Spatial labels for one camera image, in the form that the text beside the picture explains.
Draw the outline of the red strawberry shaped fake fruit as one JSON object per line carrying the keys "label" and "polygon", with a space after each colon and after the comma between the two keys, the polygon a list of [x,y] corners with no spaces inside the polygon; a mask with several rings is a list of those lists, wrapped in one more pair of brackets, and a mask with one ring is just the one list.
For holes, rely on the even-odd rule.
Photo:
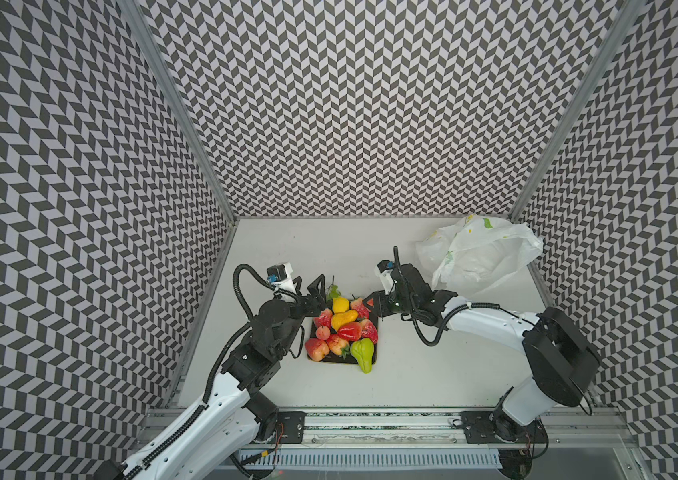
{"label": "red strawberry shaped fake fruit", "polygon": [[362,298],[352,300],[350,302],[350,308],[358,314],[359,319],[368,319],[370,317],[370,310],[363,303]]}

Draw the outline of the small peach fake cherry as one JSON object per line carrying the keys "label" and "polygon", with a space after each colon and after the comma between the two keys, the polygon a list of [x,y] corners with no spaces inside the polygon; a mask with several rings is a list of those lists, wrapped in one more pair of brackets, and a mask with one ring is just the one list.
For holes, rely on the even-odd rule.
{"label": "small peach fake cherry", "polygon": [[319,340],[327,341],[331,334],[331,328],[329,326],[322,325],[316,329],[315,337]]}

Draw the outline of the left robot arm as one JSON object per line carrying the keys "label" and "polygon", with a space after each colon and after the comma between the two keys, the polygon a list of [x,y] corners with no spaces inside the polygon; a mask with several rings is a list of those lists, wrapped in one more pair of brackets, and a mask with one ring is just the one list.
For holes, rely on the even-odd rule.
{"label": "left robot arm", "polygon": [[148,445],[123,462],[103,462],[93,478],[204,479],[241,448],[275,437],[279,409],[261,390],[305,319],[326,308],[326,278],[303,287],[288,263],[264,276],[240,264],[232,288],[246,321],[224,344],[200,397]]}

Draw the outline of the white plastic bag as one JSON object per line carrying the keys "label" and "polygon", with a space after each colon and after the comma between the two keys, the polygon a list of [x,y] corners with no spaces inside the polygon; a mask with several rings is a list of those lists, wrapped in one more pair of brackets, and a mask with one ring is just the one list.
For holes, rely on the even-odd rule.
{"label": "white plastic bag", "polygon": [[477,294],[503,283],[544,251],[526,224],[470,214],[441,227],[415,246],[430,285]]}

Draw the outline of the red fake strawberry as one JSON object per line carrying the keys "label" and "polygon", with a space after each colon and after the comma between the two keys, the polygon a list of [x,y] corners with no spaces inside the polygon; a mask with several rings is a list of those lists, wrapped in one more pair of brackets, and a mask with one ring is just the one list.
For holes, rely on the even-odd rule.
{"label": "red fake strawberry", "polygon": [[331,353],[327,342],[319,338],[310,338],[306,341],[304,348],[314,362],[321,362]]}

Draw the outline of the orange yellow fake fruit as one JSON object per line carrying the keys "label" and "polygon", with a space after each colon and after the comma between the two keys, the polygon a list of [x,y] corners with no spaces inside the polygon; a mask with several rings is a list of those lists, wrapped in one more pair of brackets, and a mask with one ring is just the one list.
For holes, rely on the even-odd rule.
{"label": "orange yellow fake fruit", "polygon": [[352,309],[341,313],[335,313],[331,319],[331,328],[338,332],[341,327],[355,322],[357,318],[358,312]]}

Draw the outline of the red yellow fake apple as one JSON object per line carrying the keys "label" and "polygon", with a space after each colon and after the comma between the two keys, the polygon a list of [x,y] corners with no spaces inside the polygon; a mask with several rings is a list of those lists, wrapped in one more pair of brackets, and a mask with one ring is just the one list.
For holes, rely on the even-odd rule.
{"label": "red yellow fake apple", "polygon": [[363,319],[360,322],[361,337],[369,339],[374,345],[378,343],[379,335],[376,325],[371,319]]}

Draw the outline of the yellow fake pear with leaves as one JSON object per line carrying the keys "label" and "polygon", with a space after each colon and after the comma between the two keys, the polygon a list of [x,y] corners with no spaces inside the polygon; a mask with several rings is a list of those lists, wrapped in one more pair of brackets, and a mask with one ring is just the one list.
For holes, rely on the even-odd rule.
{"label": "yellow fake pear with leaves", "polygon": [[342,295],[334,281],[328,286],[326,298],[334,314],[345,313],[350,309],[350,301]]}

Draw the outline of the dark red fake fruit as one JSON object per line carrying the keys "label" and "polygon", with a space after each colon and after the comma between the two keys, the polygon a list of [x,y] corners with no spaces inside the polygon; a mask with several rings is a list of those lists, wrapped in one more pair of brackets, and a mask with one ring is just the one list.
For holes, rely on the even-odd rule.
{"label": "dark red fake fruit", "polygon": [[350,322],[341,326],[337,335],[349,342],[355,342],[362,338],[363,328],[358,322]]}

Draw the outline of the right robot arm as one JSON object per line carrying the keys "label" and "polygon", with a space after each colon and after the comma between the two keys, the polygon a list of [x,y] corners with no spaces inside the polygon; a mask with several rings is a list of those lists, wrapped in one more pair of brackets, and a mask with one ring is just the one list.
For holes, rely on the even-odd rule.
{"label": "right robot arm", "polygon": [[486,432],[504,443],[536,433],[540,417],[556,405],[585,403],[602,359],[596,347],[562,310],[513,313],[491,302],[471,301],[457,293],[434,290],[412,264],[399,257],[375,267],[382,290],[365,304],[378,317],[398,314],[412,323],[417,337],[437,346],[445,332],[475,334],[524,354],[530,374],[511,387],[490,412],[467,412],[467,433]]}

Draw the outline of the green fake fruit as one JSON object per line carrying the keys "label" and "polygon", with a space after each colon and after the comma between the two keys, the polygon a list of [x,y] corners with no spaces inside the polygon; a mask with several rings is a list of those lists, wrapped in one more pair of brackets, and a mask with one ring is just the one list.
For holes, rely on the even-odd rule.
{"label": "green fake fruit", "polygon": [[362,338],[354,341],[350,346],[350,354],[356,360],[364,374],[368,374],[372,371],[375,344],[371,339]]}

